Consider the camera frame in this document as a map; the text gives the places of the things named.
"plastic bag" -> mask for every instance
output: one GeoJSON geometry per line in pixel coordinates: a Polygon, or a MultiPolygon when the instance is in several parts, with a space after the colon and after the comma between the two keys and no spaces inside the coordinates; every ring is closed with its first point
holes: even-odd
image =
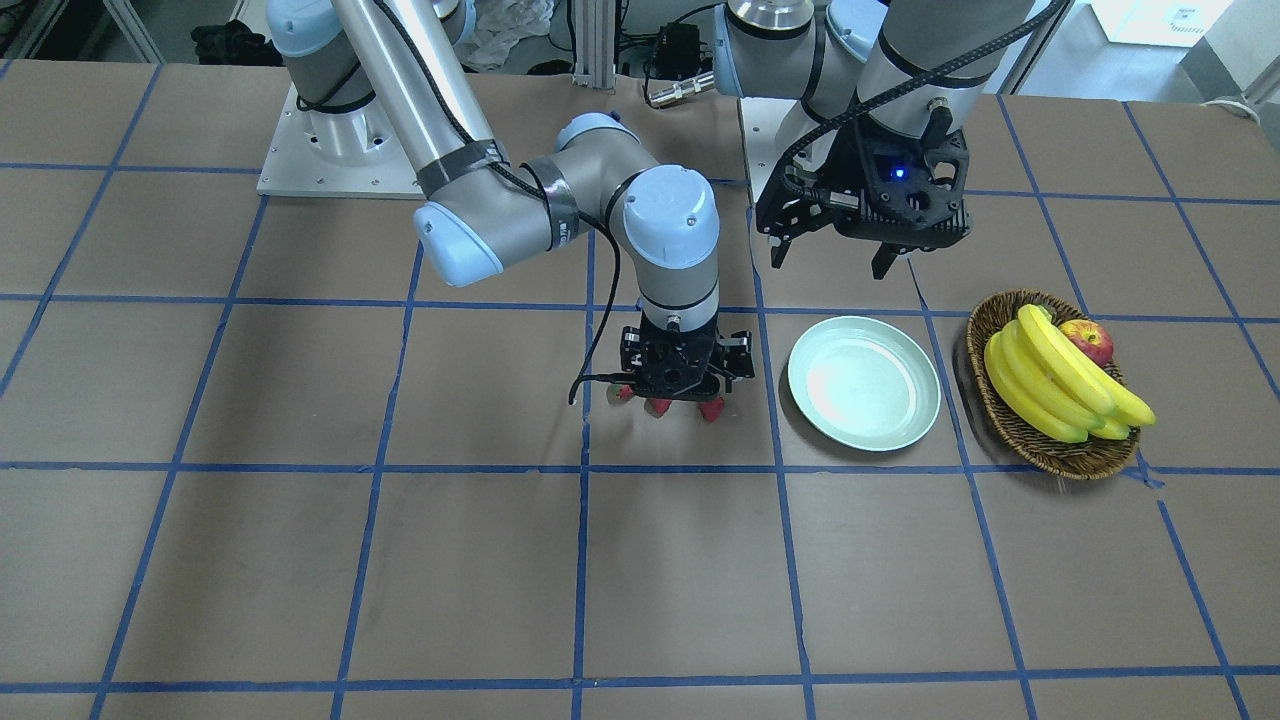
{"type": "Polygon", "coordinates": [[[476,0],[475,35],[458,45],[458,58],[474,68],[497,69],[517,42],[550,32],[554,12],[553,0],[476,0]]]}

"white plate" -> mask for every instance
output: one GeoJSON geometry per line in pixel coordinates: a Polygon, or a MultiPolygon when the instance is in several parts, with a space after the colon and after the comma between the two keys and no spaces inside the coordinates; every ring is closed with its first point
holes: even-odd
{"type": "Polygon", "coordinates": [[[800,411],[827,437],[887,451],[924,437],[942,388],[929,356],[902,331],[872,318],[831,318],[791,348],[787,383],[800,411]]]}

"banana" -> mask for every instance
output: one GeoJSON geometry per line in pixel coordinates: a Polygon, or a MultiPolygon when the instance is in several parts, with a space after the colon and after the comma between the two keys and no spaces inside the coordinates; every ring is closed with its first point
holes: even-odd
{"type": "Polygon", "coordinates": [[[1129,425],[1115,418],[1107,418],[1106,420],[1105,425],[1091,429],[1089,434],[1103,439],[1125,439],[1129,437],[1129,425]]]}
{"type": "Polygon", "coordinates": [[[1068,393],[1079,400],[1080,405],[1103,418],[1115,413],[1116,401],[1083,363],[1088,363],[1096,370],[1101,370],[1101,368],[1093,365],[1093,361],[1085,357],[1080,348],[1071,345],[1071,341],[1044,318],[1039,307],[1030,304],[1019,307],[1018,323],[1027,347],[1068,393]]]}
{"type": "Polygon", "coordinates": [[[1053,377],[1044,370],[1039,360],[1027,348],[1018,318],[1010,320],[1001,332],[1005,336],[1000,342],[1000,347],[1004,351],[1005,366],[1014,375],[1018,384],[1041,407],[1044,407],[1064,423],[1087,430],[1094,430],[1105,425],[1101,415],[1084,407],[1059,387],[1053,377]]]}
{"type": "MultiPolygon", "coordinates": [[[[1115,415],[1117,420],[1126,425],[1153,425],[1156,424],[1156,414],[1151,410],[1140,397],[1134,395],[1129,388],[1117,383],[1115,378],[1108,375],[1106,370],[1098,368],[1092,360],[1085,357],[1084,352],[1080,352],[1079,347],[1071,345],[1071,341],[1062,334],[1061,331],[1053,327],[1044,314],[1034,305],[1024,305],[1018,310],[1018,318],[1021,323],[1025,336],[1030,340],[1032,345],[1043,356],[1047,347],[1052,347],[1053,352],[1050,352],[1055,357],[1061,357],[1066,360],[1071,368],[1075,369],[1078,378],[1083,378],[1092,386],[1101,387],[1110,397],[1114,405],[1111,411],[1102,413],[1093,405],[1085,402],[1091,409],[1102,415],[1115,415]]],[[[1057,375],[1060,378],[1066,378],[1068,375],[1057,375]]],[[[1071,379],[1071,389],[1075,387],[1076,379],[1071,379]]]]}
{"type": "Polygon", "coordinates": [[[987,341],[987,346],[983,348],[982,356],[983,364],[987,368],[987,375],[991,377],[991,384],[996,387],[996,393],[1000,395],[1001,400],[1004,400],[1019,418],[1027,420],[1028,425],[1059,442],[1075,443],[1089,439],[1089,433],[1084,428],[1076,428],[1064,423],[1053,414],[1041,407],[1029,395],[1027,395],[1027,391],[1023,389],[1016,379],[1011,377],[1009,368],[1005,366],[1005,359],[1002,357],[1002,350],[1000,346],[1006,338],[1000,336],[1000,332],[991,336],[991,340],[987,341]]]}

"wicker basket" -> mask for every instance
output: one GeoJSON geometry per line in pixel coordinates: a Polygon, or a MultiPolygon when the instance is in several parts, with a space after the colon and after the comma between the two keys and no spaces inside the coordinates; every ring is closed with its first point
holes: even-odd
{"type": "MultiPolygon", "coordinates": [[[[1089,437],[1080,443],[1065,443],[1052,439],[1027,424],[1005,401],[996,395],[982,361],[982,351],[991,336],[1018,315],[1018,309],[1028,302],[1044,305],[1053,310],[1053,324],[1084,318],[1074,305],[1036,290],[1010,290],[983,300],[969,315],[965,328],[965,345],[969,351],[969,364],[978,384],[978,393],[996,428],[996,433],[1014,448],[1018,455],[1037,468],[1071,478],[1074,480],[1098,480],[1110,478],[1125,468],[1138,450],[1139,430],[1129,433],[1126,439],[1103,439],[1089,437]]],[[[1107,374],[1124,384],[1124,375],[1116,364],[1108,363],[1107,374]]]]}

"red apple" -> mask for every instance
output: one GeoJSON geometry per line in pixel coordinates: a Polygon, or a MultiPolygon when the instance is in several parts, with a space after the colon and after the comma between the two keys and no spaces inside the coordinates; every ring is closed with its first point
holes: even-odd
{"type": "Polygon", "coordinates": [[[1057,329],[1062,331],[1062,334],[1070,338],[1071,343],[1100,368],[1107,366],[1111,354],[1115,352],[1115,345],[1102,325],[1093,320],[1068,320],[1057,329]]]}

